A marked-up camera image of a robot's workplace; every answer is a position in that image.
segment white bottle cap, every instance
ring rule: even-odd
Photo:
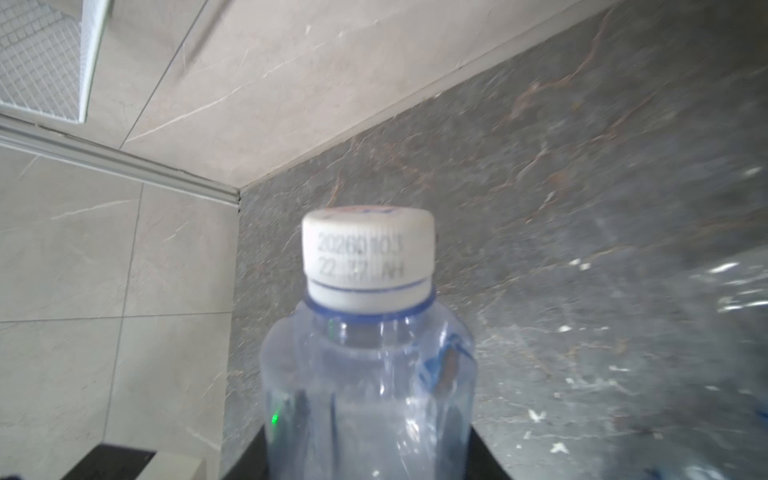
[[[435,218],[404,207],[315,210],[302,222],[310,297],[349,313],[407,309],[432,292]]]

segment black object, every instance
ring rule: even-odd
[[[262,427],[223,480],[269,480],[269,477],[266,467],[266,435]],[[467,472],[464,479],[513,480],[493,458],[474,428],[469,433]]]
[[[155,452],[116,445],[96,445],[61,480],[135,480]]]

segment tile grout line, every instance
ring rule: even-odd
[[[193,313],[147,313],[146,315],[115,315],[115,316],[76,316],[72,318],[60,318],[60,319],[23,319],[23,320],[0,320],[0,325],[3,323],[34,323],[34,322],[71,322],[73,320],[109,320],[119,318],[146,318],[148,316],[195,316],[195,315],[223,315],[225,313],[233,313],[233,310],[228,312],[193,312]]]
[[[128,130],[128,133],[125,134],[125,138],[120,143],[120,147],[118,147],[118,150],[122,150],[123,146],[125,145],[125,142],[128,141],[128,138],[133,133],[134,129],[136,128],[136,125],[138,125],[139,120],[141,119],[141,115],[144,114],[144,111],[147,110],[147,107],[149,106],[149,102],[152,101],[152,97],[154,97],[155,92],[157,92],[157,89],[160,88],[160,84],[163,82],[163,79],[168,74],[168,71],[170,70],[171,65],[174,64],[174,60],[176,57],[181,53],[182,55],[185,55],[182,51],[182,47],[184,47],[184,42],[187,41],[187,38],[190,36],[190,33],[192,33],[192,29],[194,28],[195,24],[197,23],[197,20],[200,18],[200,16],[203,14],[203,10],[205,9],[206,5],[208,5],[208,0],[204,0],[202,6],[200,7],[200,10],[197,11],[197,15],[195,15],[194,20],[192,21],[192,24],[187,29],[187,33],[184,34],[184,37],[181,39],[181,42],[179,43],[179,46],[176,48],[176,51],[174,52],[173,56],[168,61],[168,65],[166,65],[165,70],[163,71],[163,74],[160,76],[160,80],[157,81],[154,88],[152,89],[152,93],[149,94],[149,98],[147,99],[147,103],[144,104],[144,106],[141,108],[141,111],[139,112],[139,115],[136,117],[136,120],[134,121],[134,124],[131,125],[131,129]]]
[[[123,336],[123,324],[125,323],[125,304],[128,300],[128,287],[131,284],[131,267],[134,263],[134,252],[136,251],[136,236],[139,231],[139,216],[141,215],[141,201],[144,198],[144,182],[141,183],[141,190],[139,190],[139,205],[136,209],[136,224],[134,225],[134,241],[131,242],[131,258],[128,261],[128,275],[125,279],[125,295],[123,295],[123,311],[120,316],[120,329],[118,330],[118,344],[114,350],[114,365],[112,366],[112,378],[109,385],[109,396],[107,397],[107,413],[104,416],[104,431],[101,433],[101,441],[107,440],[107,426],[109,425],[109,410],[112,407],[112,396],[114,394],[114,377],[118,373],[118,356],[120,355],[120,338]]]

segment blue label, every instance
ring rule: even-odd
[[[462,346],[462,338],[457,333],[452,333],[438,354],[422,364],[419,378],[427,390],[433,393],[449,391],[458,375],[462,355],[472,358]]]

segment ventilation grille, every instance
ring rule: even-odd
[[[0,104],[82,123],[108,0],[79,22],[36,0],[0,0]]]

